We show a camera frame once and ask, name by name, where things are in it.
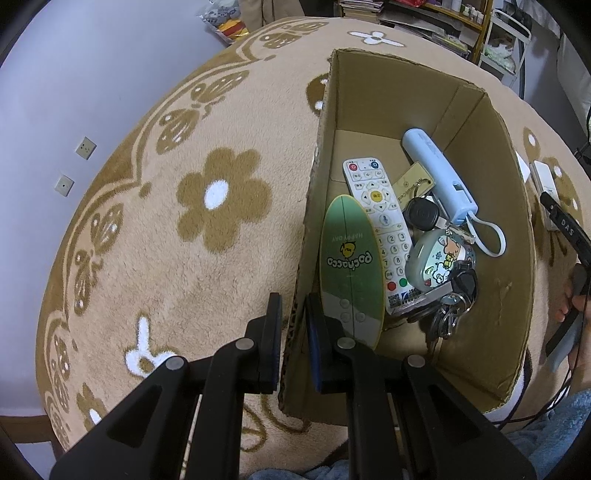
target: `wall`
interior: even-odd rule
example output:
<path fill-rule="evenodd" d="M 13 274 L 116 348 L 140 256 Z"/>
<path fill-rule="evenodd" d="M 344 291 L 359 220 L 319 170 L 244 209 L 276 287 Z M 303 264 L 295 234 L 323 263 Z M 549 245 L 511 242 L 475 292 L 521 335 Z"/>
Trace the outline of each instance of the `wall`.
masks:
<path fill-rule="evenodd" d="M 51 0 L 0 69 L 0 415 L 42 413 L 35 333 L 57 248 L 110 153 L 223 48 L 196 16 L 205 3 Z M 74 153 L 84 136 L 98 145 L 88 161 Z"/>
<path fill-rule="evenodd" d="M 503 0 L 495 0 L 495 8 L 500 9 L 502 6 Z M 574 150 L 582 146 L 586 138 L 573 107 L 558 82 L 556 73 L 558 38 L 536 22 L 532 26 L 531 33 L 532 42 L 525 57 L 524 100 L 562 137 L 564 143 Z M 505 77 L 503 83 L 507 85 L 508 80 L 509 77 Z M 519 78 L 512 89 L 519 94 Z"/>

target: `green surfboard-shaped card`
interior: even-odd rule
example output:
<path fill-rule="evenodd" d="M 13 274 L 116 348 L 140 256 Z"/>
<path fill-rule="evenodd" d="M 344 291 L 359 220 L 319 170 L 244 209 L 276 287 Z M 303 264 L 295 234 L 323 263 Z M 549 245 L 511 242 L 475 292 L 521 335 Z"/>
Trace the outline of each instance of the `green surfboard-shaped card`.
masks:
<path fill-rule="evenodd" d="M 365 210 L 352 196 L 338 196 L 326 210 L 320 240 L 322 306 L 349 336 L 374 349 L 384 324 L 383 277 Z"/>

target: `person's hand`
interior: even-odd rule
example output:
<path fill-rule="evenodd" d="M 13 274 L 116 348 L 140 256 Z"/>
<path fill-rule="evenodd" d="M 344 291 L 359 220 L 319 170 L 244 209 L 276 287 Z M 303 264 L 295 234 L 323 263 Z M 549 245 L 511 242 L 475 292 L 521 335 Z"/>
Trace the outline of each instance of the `person's hand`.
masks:
<path fill-rule="evenodd" d="M 582 312 L 585 304 L 585 295 L 579 295 L 573 297 L 573 282 L 569 278 L 564 283 L 564 293 L 558 304 L 558 310 L 556 312 L 556 320 L 562 323 L 569 312 L 570 308 L 574 306 L 578 311 Z M 591 298 L 587 301 L 587 309 L 585 318 L 587 320 L 586 327 L 583 330 L 583 335 L 580 342 L 579 363 L 578 365 L 590 364 L 591 365 Z M 577 359 L 577 351 L 579 346 L 575 345 L 573 350 L 569 353 L 569 365 L 570 369 L 574 368 L 574 364 Z"/>

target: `beige rug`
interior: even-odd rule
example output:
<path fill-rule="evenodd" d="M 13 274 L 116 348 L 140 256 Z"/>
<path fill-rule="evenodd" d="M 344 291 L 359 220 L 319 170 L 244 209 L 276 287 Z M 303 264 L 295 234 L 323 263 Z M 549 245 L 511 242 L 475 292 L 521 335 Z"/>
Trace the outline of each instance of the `beige rug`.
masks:
<path fill-rule="evenodd" d="M 159 101 L 72 219 L 37 335 L 38 386 L 66 449 L 168 356 L 201 358 L 242 336 L 270 291 L 281 293 L 287 324 L 327 59 L 344 47 L 395 54 L 485 88 L 517 151 L 552 166 L 563 206 L 581 222 L 586 212 L 589 224 L 583 170 L 558 135 L 517 96 L 508 102 L 489 74 L 420 38 L 361 21 L 267 25 Z M 376 81 L 368 78 L 367 88 Z M 519 414 L 539 408 L 558 382 L 539 367 L 540 352 L 574 262 L 559 234 L 541 226 L 535 199 L 532 208 L 539 255 L 534 371 Z M 249 396 L 241 471 L 302 471 L 345 439 L 343 427 L 284 416 L 276 395 Z"/>

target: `white flower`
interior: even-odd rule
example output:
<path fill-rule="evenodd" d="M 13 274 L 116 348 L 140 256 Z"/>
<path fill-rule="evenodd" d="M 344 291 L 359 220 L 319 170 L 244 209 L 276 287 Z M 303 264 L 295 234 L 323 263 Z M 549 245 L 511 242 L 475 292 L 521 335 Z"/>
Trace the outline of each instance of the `white flower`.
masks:
<path fill-rule="evenodd" d="M 388 45 L 393 45 L 394 47 L 403 47 L 404 45 L 400 42 L 388 40 L 385 38 L 386 34 L 382 32 L 371 32 L 371 33 L 362 33 L 362 32 L 349 32 L 349 35 L 353 35 L 355 37 L 362 37 L 363 43 L 367 45 L 377 45 L 378 43 L 387 43 Z"/>

